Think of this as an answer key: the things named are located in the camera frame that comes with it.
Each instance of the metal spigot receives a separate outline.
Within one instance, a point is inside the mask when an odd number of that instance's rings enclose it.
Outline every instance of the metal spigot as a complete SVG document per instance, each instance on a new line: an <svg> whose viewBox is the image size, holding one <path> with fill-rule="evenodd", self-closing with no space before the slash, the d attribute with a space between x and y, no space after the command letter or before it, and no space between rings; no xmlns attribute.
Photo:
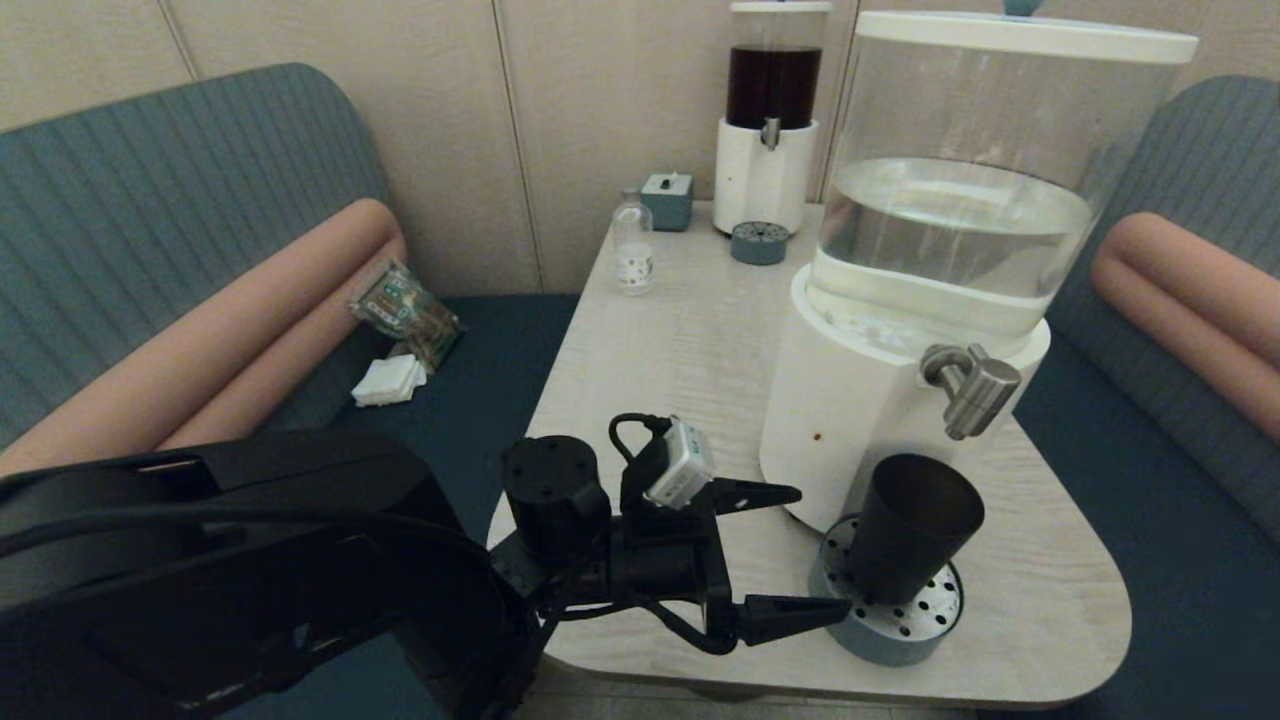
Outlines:
<svg viewBox="0 0 1280 720"><path fill-rule="evenodd" d="M951 398L942 414L951 439L980 436L1023 382L1021 373L992 359L978 343L968 351L957 345L931 346L920 359L920 374Z"/></svg>
<svg viewBox="0 0 1280 720"><path fill-rule="evenodd" d="M760 142L773 152L773 149L778 146L778 138L782 136L782 118L764 118L764 127L760 128Z"/></svg>

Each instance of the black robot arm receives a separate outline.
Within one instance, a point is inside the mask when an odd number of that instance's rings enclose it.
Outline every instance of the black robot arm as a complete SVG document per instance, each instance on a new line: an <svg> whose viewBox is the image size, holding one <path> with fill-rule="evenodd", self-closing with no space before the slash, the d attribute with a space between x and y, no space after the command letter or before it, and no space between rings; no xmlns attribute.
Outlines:
<svg viewBox="0 0 1280 720"><path fill-rule="evenodd" d="M517 530L492 553L426 464L379 436L262 436L6 478L0 711L212 716L390 630L452 716L500 716L561 621L639 607L728 652L849 611L732 602L717 512L794 489L717 479L678 511L612 516L586 443L525 439L503 460ZM707 628L666 600L700 602Z"/></svg>

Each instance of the black cup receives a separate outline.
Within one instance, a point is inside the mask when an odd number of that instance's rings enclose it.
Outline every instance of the black cup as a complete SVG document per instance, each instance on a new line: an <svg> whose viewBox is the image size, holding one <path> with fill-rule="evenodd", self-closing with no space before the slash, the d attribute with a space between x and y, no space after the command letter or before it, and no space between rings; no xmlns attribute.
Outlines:
<svg viewBox="0 0 1280 720"><path fill-rule="evenodd" d="M886 457L872 473L849 553L854 584L870 602L910 601L982 527L973 484L923 455Z"/></svg>

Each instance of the white table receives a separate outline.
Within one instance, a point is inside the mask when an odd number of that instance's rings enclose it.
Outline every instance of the white table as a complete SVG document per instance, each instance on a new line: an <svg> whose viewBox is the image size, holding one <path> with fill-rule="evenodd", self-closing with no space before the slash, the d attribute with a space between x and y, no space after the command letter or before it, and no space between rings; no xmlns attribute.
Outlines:
<svg viewBox="0 0 1280 720"><path fill-rule="evenodd" d="M695 204L687 232L658 233L655 286L641 297L617 291L604 243L527 434L589 442L614 509L623 461L605 430L618 413L677 414L707 434L721 475L762 479L759 437L787 284L812 259L820 222L820 206L809 206L787 260L756 268L730 258L710 204ZM547 655L609 679L744 694L1030 708L1088 693L1129 646L1129 597L1115 562L1015 421L983 466L960 469L987 519L955 559L964 616L920 665L872 665L826 630L714 657L641 610L564 623ZM724 516L719 527L735 601L806 594L815 532L780 507ZM513 529L503 498L489 546Z"/></svg>

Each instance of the perforated drip tray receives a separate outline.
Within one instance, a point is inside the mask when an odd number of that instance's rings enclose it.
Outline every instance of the perforated drip tray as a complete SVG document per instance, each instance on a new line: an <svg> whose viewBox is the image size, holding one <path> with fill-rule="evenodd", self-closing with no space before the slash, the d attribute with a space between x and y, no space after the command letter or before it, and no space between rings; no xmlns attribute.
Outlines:
<svg viewBox="0 0 1280 720"><path fill-rule="evenodd" d="M809 593L814 597L854 601L849 616L827 630L846 650L878 665L900 667L923 661L960 620L964 610L960 574L947 562L911 602L877 602L858 589L858 578L844 571L856 533L856 512L837 520L823 536L809 577Z"/></svg>

